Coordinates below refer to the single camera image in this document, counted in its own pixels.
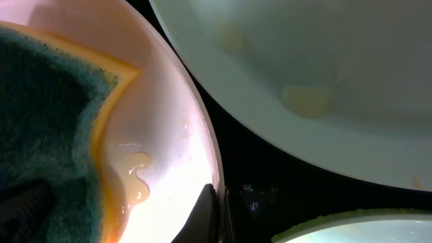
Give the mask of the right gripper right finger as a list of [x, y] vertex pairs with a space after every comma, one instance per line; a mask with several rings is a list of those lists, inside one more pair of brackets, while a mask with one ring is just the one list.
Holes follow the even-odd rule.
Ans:
[[235, 235], [232, 224], [232, 214], [230, 207], [230, 191], [225, 187], [224, 197], [224, 243], [235, 243]]

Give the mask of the white plate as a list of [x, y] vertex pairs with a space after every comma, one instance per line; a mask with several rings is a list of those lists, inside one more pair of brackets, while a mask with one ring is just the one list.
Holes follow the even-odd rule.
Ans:
[[170, 46], [126, 1], [2, 1], [4, 21], [140, 70], [109, 116], [101, 157], [109, 187], [124, 196], [118, 242], [172, 242], [204, 185], [217, 196], [223, 177], [203, 101]]

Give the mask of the green yellow sponge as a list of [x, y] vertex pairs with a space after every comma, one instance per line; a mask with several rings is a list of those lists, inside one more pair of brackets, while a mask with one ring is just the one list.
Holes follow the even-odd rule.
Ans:
[[126, 216], [101, 147], [140, 70], [1, 23], [1, 241], [118, 242]]

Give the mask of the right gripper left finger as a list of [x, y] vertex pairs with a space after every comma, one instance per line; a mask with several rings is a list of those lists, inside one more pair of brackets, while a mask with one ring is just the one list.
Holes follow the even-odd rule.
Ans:
[[212, 184], [204, 185], [185, 225], [171, 243], [217, 243], [218, 201]]

